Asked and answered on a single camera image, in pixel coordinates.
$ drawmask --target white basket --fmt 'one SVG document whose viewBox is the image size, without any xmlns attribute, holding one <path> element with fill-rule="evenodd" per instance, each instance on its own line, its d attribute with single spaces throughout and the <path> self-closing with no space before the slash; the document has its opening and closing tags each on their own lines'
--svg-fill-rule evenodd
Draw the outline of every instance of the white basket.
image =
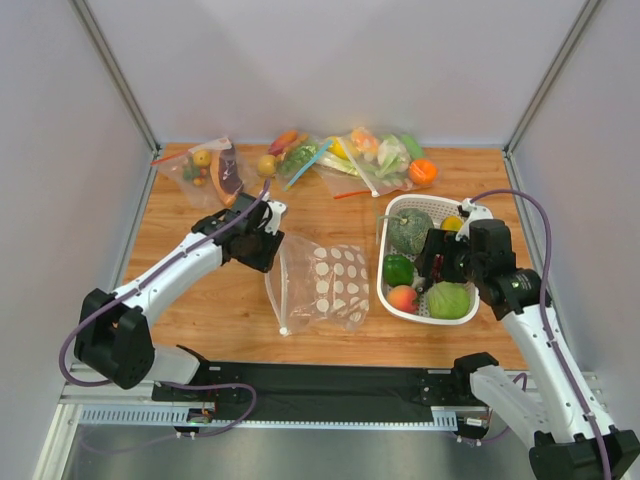
<svg viewBox="0 0 640 480">
<path fill-rule="evenodd" d="M 385 214 L 394 215 L 396 212 L 398 212 L 398 210 L 401 210 L 403 208 L 417 208 L 427 212 L 433 220 L 434 225 L 436 227 L 439 227 L 446 217 L 451 215 L 458 215 L 458 205 L 460 205 L 460 203 L 456 202 L 455 200 L 449 200 L 448 198 L 442 197 L 433 197 L 431 195 L 400 195 L 399 197 L 396 197 L 391 202 L 389 202 Z M 404 318 L 405 320 L 411 320 L 412 322 L 418 323 L 430 323 L 433 325 L 462 325 L 463 323 L 471 320 L 478 311 L 478 307 L 480 306 L 478 289 L 472 283 L 467 283 L 465 285 L 467 293 L 469 293 L 469 297 L 471 298 L 469 311 L 464 317 L 458 318 L 457 320 L 442 320 L 439 318 L 430 317 L 429 310 L 427 308 L 426 295 L 422 295 L 422 297 L 420 298 L 420 307 L 418 308 L 417 314 L 405 313 L 401 310 L 398 310 L 397 308 L 392 307 L 389 302 L 387 302 L 387 294 L 389 293 L 389 290 L 391 290 L 391 287 L 387 285 L 382 278 L 382 262 L 385 255 L 399 253 L 394 247 L 391 246 L 391 243 L 387 241 L 388 223 L 389 221 L 385 219 L 384 229 L 382 230 L 382 239 L 380 243 L 380 258 L 378 260 L 377 279 L 378 298 L 380 298 L 380 301 L 382 302 L 382 305 L 384 305 L 384 308 L 389 310 L 389 312 L 391 312 L 391 314 L 395 317 Z M 416 259 L 417 255 L 405 256 L 411 259 L 411 261 L 413 262 Z"/>
</svg>

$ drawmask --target white wall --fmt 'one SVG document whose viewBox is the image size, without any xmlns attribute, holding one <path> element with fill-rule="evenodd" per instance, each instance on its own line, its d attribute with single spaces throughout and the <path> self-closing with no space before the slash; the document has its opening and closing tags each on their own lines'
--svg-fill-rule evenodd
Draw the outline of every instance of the white wall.
<svg viewBox="0 0 640 480">
<path fill-rule="evenodd" d="M 603 3 L 515 161 L 549 208 L 572 350 L 617 426 L 640 435 L 640 3 Z"/>
<path fill-rule="evenodd" d="M 90 0 L 161 141 L 503 145 L 583 0 Z"/>
<path fill-rule="evenodd" d="M 0 449 L 30 478 L 58 348 L 107 288 L 150 153 L 67 2 L 0 5 Z"/>
</svg>

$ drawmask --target orange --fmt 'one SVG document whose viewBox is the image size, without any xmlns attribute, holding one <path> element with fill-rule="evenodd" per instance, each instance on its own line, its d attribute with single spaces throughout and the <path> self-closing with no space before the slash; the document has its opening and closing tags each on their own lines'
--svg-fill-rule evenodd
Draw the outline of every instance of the orange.
<svg viewBox="0 0 640 480">
<path fill-rule="evenodd" d="M 416 185 L 431 185 L 438 176 L 438 167 L 426 158 L 418 158 L 409 165 L 409 178 Z"/>
</svg>

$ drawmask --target peach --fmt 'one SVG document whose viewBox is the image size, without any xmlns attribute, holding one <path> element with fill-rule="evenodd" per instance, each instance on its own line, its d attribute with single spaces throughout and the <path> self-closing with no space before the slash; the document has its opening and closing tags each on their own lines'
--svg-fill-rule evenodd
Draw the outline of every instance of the peach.
<svg viewBox="0 0 640 480">
<path fill-rule="evenodd" d="M 416 313 L 419 303 L 418 292 L 408 285 L 400 285 L 387 294 L 387 302 L 403 312 Z"/>
</svg>

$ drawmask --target green bell pepper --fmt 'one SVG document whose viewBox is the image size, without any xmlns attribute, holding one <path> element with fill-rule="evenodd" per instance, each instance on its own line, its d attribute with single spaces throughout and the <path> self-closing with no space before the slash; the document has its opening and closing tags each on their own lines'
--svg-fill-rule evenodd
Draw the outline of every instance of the green bell pepper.
<svg viewBox="0 0 640 480">
<path fill-rule="evenodd" d="M 387 255 L 382 261 L 382 278 L 391 287 L 413 283 L 413 264 L 403 255 Z"/>
</svg>

